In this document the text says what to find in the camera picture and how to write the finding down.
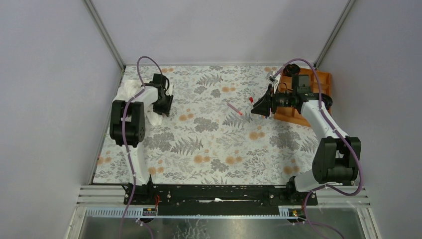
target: black mounting plate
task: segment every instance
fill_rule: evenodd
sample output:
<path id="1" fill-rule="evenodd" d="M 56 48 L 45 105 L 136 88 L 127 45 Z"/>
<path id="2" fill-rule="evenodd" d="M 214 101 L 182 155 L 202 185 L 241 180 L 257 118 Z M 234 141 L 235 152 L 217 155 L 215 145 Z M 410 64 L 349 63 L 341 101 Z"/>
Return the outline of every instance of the black mounting plate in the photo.
<path id="1" fill-rule="evenodd" d="M 126 185 L 130 195 L 132 185 Z M 136 186 L 131 205 L 155 205 L 159 196 L 161 216 L 182 215 L 277 215 L 278 206 L 301 206 L 307 193 L 287 195 L 284 185 L 175 185 Z M 129 197 L 124 198 L 127 205 Z M 308 205 L 317 205 L 309 198 Z"/>

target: red marker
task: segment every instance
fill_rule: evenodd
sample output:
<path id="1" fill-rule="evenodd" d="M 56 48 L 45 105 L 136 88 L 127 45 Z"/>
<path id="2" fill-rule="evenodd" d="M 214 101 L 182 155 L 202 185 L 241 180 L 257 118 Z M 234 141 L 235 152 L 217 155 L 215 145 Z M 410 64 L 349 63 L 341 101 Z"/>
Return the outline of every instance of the red marker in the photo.
<path id="1" fill-rule="evenodd" d="M 234 111 L 236 111 L 236 112 L 238 112 L 239 113 L 239 115 L 243 115 L 242 114 L 242 112 L 240 112 L 238 109 L 236 109 L 234 106 L 232 106 L 229 102 L 227 102 L 227 105 L 230 107 L 230 108 L 232 108 Z"/>

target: white wall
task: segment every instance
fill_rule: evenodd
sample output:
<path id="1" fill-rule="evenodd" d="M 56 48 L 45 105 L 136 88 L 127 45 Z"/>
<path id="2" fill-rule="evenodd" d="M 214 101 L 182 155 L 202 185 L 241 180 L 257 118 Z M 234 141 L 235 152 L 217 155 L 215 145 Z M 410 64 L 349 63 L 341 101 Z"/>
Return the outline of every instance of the white wall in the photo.
<path id="1" fill-rule="evenodd" d="M 126 64 L 315 61 L 347 0 L 94 0 Z"/>
<path id="2" fill-rule="evenodd" d="M 63 238 L 119 68 L 81 0 L 3 0 L 0 32 L 0 238 Z"/>
<path id="3" fill-rule="evenodd" d="M 362 141 L 385 239 L 422 238 L 421 9 L 421 1 L 357 1 L 321 66 L 333 74 L 336 121 Z"/>

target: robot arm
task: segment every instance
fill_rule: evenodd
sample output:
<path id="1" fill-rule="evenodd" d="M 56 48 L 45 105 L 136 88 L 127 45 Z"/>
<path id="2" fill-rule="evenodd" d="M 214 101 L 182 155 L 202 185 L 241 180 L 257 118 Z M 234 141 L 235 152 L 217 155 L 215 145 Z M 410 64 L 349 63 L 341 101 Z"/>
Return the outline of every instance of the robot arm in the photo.
<path id="1" fill-rule="evenodd" d="M 122 120 L 125 120 L 126 141 L 130 149 L 137 185 L 145 185 L 150 179 L 142 143 L 145 138 L 145 112 L 150 105 L 153 105 L 155 113 L 168 116 L 170 112 L 173 96 L 166 95 L 166 81 L 168 81 L 167 77 L 154 74 L 152 82 L 146 84 L 145 91 L 129 103 L 127 116 L 131 117 L 130 120 L 122 118 L 123 109 L 127 104 L 125 100 L 115 99 L 111 106 L 110 137 L 115 140 L 117 145 L 121 146 L 122 152 L 126 152 L 121 131 Z M 129 165 L 127 155 L 125 155 L 125 159 L 126 164 Z M 129 177 L 129 182 L 133 184 L 133 177 Z"/>
<path id="2" fill-rule="evenodd" d="M 253 114 L 269 116 L 270 111 L 276 112 L 277 107 L 294 107 L 310 123 L 319 140 L 319 146 L 312 163 L 312 170 L 290 180 L 291 183 L 294 182 L 295 191 L 298 192 L 306 192 L 330 182 L 350 182 L 357 177 L 357 165 L 350 151 L 334 133 L 321 111 L 324 111 L 338 132 L 350 143 L 358 158 L 361 148 L 360 140 L 357 137 L 349 137 L 331 118 L 325 106 L 331 107 L 332 100 L 325 94 L 322 95 L 324 104 L 320 111 L 318 94 L 311 91 L 309 82 L 308 75 L 293 75 L 293 91 L 284 93 L 277 92 L 270 84 L 265 95 L 254 104 L 251 110 Z"/>

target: red wire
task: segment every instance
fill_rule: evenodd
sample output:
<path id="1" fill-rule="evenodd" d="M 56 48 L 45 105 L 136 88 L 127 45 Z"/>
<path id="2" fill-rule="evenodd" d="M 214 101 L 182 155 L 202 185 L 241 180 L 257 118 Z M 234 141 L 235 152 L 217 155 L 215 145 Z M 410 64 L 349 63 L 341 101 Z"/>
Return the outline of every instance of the red wire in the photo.
<path id="1" fill-rule="evenodd" d="M 155 211 L 157 211 L 157 206 L 160 203 L 160 196 L 156 195 L 155 196 Z"/>

